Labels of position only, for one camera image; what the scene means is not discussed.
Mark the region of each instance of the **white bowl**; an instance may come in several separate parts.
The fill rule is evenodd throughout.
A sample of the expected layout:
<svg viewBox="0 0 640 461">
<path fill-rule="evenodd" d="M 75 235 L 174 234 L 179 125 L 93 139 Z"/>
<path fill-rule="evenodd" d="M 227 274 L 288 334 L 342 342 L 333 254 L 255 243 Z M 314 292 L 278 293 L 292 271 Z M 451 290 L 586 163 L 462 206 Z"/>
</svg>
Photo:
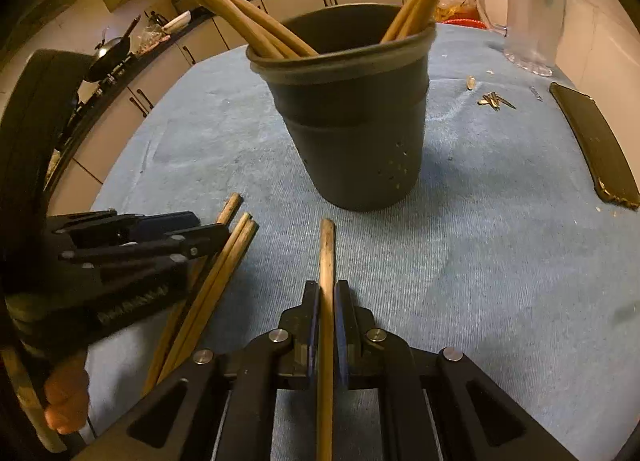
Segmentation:
<svg viewBox="0 0 640 461">
<path fill-rule="evenodd" d="M 178 30 L 183 29 L 187 24 L 189 24 L 189 21 L 191 21 L 191 12 L 187 10 L 175 19 L 171 19 L 171 21 L 165 24 L 162 29 L 167 34 L 173 34 Z"/>
</svg>

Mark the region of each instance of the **metal screw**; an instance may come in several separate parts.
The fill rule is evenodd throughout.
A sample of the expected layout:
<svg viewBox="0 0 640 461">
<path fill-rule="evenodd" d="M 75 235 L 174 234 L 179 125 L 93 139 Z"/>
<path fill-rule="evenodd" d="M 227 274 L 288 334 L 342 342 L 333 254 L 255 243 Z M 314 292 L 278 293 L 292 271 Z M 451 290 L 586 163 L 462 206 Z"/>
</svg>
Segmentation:
<svg viewBox="0 0 640 461">
<path fill-rule="evenodd" d="M 169 255 L 169 259 L 178 264 L 184 263 L 187 260 L 187 258 L 181 253 L 172 253 L 171 255 Z"/>
<path fill-rule="evenodd" d="M 462 360 L 463 354 L 462 351 L 458 351 L 454 347 L 446 347 L 442 350 L 442 356 L 449 362 L 459 362 Z"/>
<path fill-rule="evenodd" d="M 284 342 L 287 338 L 289 338 L 289 332 L 286 329 L 272 329 L 269 332 L 269 340 L 274 344 Z"/>
<path fill-rule="evenodd" d="M 193 361 L 196 364 L 204 365 L 213 360 L 213 351 L 211 349 L 201 349 L 193 354 Z"/>
<path fill-rule="evenodd" d="M 384 329 L 374 327 L 367 331 L 367 338 L 372 342 L 382 342 L 386 339 L 386 331 Z"/>
</svg>

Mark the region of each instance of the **red bowl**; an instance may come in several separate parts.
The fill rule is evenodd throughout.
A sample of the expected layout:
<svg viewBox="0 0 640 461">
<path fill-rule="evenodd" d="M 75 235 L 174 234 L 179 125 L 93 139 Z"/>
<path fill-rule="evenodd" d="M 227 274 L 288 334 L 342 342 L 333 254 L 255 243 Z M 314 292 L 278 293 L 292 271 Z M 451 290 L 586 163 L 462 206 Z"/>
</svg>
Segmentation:
<svg viewBox="0 0 640 461">
<path fill-rule="evenodd" d="M 484 22 L 476 21 L 475 19 L 449 19 L 449 21 L 442 21 L 442 24 L 455 24 L 456 26 L 466 26 L 467 28 L 479 28 L 480 30 L 486 30 Z"/>
</svg>

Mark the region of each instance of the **dark countertop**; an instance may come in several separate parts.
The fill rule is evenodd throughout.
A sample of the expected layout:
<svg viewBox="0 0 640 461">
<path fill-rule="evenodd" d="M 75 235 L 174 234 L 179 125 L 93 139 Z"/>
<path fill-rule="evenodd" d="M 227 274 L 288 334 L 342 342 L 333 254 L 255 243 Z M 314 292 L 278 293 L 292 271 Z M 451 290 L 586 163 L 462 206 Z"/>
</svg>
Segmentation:
<svg viewBox="0 0 640 461">
<path fill-rule="evenodd" d="M 95 101 L 94 104 L 92 104 L 86 112 L 82 114 L 81 121 L 78 123 L 78 126 L 75 128 L 72 136 L 69 138 L 65 148 L 60 155 L 60 160 L 49 176 L 44 190 L 44 196 L 47 200 L 53 194 L 53 191 L 58 185 L 60 177 L 62 177 L 62 173 L 65 171 L 65 168 L 71 161 L 71 158 L 76 154 L 76 151 L 82 144 L 82 141 L 85 139 L 86 135 L 89 133 L 89 131 L 91 131 L 92 127 L 108 109 L 111 103 L 124 91 L 124 89 L 127 88 L 130 82 L 135 79 L 135 77 L 137 77 L 140 73 L 142 73 L 143 70 L 145 70 L 145 68 L 149 66 L 149 64 L 151 64 L 156 58 L 158 58 L 162 53 L 164 53 L 165 50 L 170 48 L 178 40 L 200 26 L 203 22 L 206 22 L 208 19 L 212 19 L 213 17 L 215 17 L 213 13 L 209 12 L 208 10 L 204 10 L 204 8 L 199 8 L 199 11 L 201 12 L 201 14 L 193 18 L 185 28 L 183 28 L 179 32 L 172 34 L 169 40 L 161 42 L 155 48 L 140 56 L 138 58 L 138 61 L 130 66 L 123 75 L 118 77 L 117 82 L 113 86 L 110 86 L 110 88 L 108 88 L 106 91 L 104 91 L 102 96 L 97 99 L 97 101 Z"/>
</svg>

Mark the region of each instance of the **black phone case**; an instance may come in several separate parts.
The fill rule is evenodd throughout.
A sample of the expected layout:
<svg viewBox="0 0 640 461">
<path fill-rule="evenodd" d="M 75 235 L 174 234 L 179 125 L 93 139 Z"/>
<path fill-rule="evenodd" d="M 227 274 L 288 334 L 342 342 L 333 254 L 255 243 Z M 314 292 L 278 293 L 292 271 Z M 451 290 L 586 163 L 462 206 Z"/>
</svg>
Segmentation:
<svg viewBox="0 0 640 461">
<path fill-rule="evenodd" d="M 550 84 L 549 92 L 574 131 L 598 197 L 638 210 L 640 193 L 633 173 L 593 98 L 557 82 Z"/>
</svg>

